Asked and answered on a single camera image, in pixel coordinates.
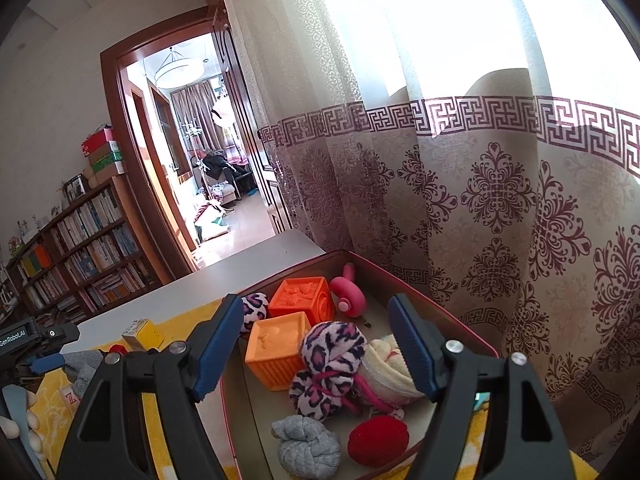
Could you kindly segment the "left gloved hand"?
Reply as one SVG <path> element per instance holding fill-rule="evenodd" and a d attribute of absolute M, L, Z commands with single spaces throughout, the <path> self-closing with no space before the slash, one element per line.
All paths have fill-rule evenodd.
<path fill-rule="evenodd" d="M 1 390 L 1 400 L 8 414 L 1 416 L 1 431 L 10 441 L 17 440 L 30 458 L 42 462 L 46 459 L 38 430 L 40 421 L 32 411 L 37 403 L 35 393 L 17 385 L 7 385 Z"/>

